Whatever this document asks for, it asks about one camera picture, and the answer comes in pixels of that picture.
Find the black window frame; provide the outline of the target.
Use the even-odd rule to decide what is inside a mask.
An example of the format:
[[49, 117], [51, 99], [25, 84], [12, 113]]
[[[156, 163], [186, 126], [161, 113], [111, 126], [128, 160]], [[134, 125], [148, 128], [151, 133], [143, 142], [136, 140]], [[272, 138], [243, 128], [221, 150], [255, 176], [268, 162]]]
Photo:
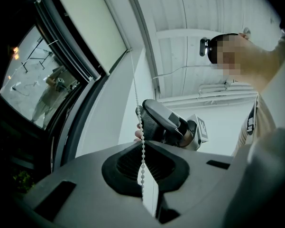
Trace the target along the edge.
[[74, 157], [68, 137], [106, 76], [62, 0], [16, 0], [0, 19], [0, 153], [12, 175], [46, 176]]

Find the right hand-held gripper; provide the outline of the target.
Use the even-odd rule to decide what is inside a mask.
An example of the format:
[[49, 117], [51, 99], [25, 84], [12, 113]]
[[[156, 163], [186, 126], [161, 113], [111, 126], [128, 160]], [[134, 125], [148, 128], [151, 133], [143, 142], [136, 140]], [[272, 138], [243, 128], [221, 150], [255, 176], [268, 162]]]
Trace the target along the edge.
[[162, 103], [147, 99], [136, 107], [146, 141], [163, 141], [171, 146], [197, 151], [209, 141], [204, 120], [193, 114], [184, 119]]

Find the white ceiling pipes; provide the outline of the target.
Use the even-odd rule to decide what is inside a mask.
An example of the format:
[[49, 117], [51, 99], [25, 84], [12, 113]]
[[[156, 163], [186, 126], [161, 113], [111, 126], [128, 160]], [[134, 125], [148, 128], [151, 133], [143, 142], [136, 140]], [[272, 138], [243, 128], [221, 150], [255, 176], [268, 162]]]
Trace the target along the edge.
[[257, 95], [257, 91], [251, 85], [232, 81], [220, 85], [201, 85], [195, 94], [158, 98], [157, 101], [167, 107], [177, 107], [179, 105], [191, 105], [201, 102], [211, 103], [215, 101], [252, 98], [255, 95]]

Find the white roller blind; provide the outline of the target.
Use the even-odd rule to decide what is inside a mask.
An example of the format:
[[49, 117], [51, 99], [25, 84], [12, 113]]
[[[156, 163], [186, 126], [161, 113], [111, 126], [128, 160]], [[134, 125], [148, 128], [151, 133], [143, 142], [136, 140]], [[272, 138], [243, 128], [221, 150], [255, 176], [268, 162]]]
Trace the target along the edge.
[[[115, 62], [128, 49], [105, 0], [60, 0], [60, 2], [88, 49], [93, 53], [104, 72], [109, 75]], [[83, 54], [57, 11], [53, 0], [41, 0], [40, 3], [48, 12], [67, 45], [90, 71], [92, 78], [99, 80], [100, 74]]]

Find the gray ceiling trim strip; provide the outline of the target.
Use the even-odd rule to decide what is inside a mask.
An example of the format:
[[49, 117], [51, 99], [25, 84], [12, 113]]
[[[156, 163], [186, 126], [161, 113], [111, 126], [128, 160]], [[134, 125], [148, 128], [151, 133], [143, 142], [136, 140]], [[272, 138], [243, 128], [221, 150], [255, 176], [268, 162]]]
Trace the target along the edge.
[[145, 20], [145, 15], [143, 14], [142, 7], [138, 0], [129, 0], [130, 5], [133, 9], [134, 15], [136, 17], [136, 20], [138, 22], [138, 27], [145, 45], [146, 49], [146, 57], [149, 64], [149, 70], [150, 74], [152, 76], [152, 85], [153, 85], [153, 91], [154, 91], [154, 98], [157, 99], [158, 90], [159, 90], [159, 83], [156, 78], [157, 76], [157, 69], [156, 69], [156, 61], [154, 57], [154, 51], [151, 45], [151, 38], [150, 34], [147, 28], [147, 23]]

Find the green leafy plant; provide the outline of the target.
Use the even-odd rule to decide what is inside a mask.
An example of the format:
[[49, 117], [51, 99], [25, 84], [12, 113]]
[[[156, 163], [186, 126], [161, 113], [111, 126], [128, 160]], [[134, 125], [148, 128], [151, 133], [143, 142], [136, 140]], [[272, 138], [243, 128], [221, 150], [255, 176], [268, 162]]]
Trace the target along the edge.
[[35, 184], [33, 176], [28, 171], [16, 171], [12, 174], [13, 189], [19, 193], [27, 193]]

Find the person's beige shirt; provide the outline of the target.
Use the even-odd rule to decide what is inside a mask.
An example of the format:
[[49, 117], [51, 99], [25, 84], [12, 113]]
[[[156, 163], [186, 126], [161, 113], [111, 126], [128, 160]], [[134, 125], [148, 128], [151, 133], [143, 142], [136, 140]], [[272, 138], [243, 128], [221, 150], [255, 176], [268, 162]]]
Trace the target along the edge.
[[285, 127], [285, 34], [273, 50], [278, 53], [281, 66], [265, 89], [257, 91], [252, 109], [240, 129], [233, 156], [246, 144], [253, 144], [276, 128]]

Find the person's right hand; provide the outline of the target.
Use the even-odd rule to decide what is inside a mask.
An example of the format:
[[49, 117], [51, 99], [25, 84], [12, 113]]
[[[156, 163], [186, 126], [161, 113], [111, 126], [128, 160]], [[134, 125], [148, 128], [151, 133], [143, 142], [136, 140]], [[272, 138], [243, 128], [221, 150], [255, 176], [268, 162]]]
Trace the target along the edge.
[[143, 135], [143, 130], [141, 129], [141, 124], [137, 124], [137, 130], [135, 131], [135, 139], [134, 141], [141, 141], [141, 137]]

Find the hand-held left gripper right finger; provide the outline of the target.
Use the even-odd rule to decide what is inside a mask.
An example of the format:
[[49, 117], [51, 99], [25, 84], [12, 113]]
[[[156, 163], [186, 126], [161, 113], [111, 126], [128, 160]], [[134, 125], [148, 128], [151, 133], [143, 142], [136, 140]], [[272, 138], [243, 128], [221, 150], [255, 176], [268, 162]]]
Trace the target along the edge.
[[188, 176], [175, 191], [163, 194], [169, 209], [179, 217], [161, 224], [154, 220], [146, 228], [224, 228], [225, 212], [230, 200], [229, 194], [221, 189], [227, 169], [215, 167], [208, 161], [230, 165], [233, 158], [168, 146], [154, 141], [146, 144], [156, 147], [165, 154], [173, 154], [189, 166]]

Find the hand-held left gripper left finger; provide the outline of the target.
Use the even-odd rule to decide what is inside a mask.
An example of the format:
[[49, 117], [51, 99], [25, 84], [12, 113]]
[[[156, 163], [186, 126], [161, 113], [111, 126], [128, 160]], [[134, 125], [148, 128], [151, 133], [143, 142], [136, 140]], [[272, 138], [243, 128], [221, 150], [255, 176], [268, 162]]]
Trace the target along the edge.
[[52, 223], [65, 228], [155, 228], [141, 198], [120, 195], [104, 180], [104, 161], [128, 147], [130, 142], [73, 159], [38, 182], [23, 198], [33, 211], [48, 214], [62, 188], [70, 182], [73, 191]]

